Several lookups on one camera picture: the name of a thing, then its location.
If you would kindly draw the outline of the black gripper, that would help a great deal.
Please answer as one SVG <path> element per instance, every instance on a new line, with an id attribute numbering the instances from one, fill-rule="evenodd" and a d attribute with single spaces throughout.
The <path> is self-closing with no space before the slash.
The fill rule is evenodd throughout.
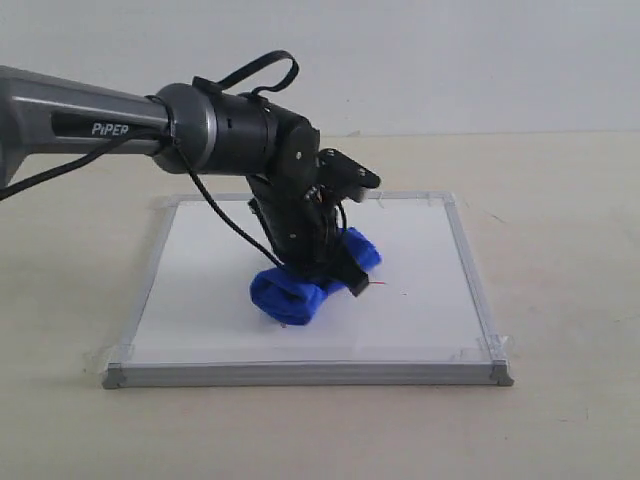
<path id="1" fill-rule="evenodd" d="M 257 216 L 276 257 L 298 275 L 327 272 L 327 294 L 346 288 L 355 297 L 369 284 L 367 243 L 343 242 L 337 203 L 321 186 L 291 195 L 260 176 L 247 178 Z"/>

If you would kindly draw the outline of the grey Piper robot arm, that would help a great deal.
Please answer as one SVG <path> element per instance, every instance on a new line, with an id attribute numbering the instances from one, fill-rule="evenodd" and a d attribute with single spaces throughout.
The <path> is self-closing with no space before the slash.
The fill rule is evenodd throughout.
<path id="1" fill-rule="evenodd" d="M 307 281 L 369 283 L 346 246 L 343 201 L 379 177 L 320 145 L 304 116 L 258 91 L 197 77 L 137 96 L 12 67 L 1 70 L 1 195 L 10 198 L 106 154 L 142 154 L 194 182 L 237 176 L 267 237 L 262 253 Z"/>

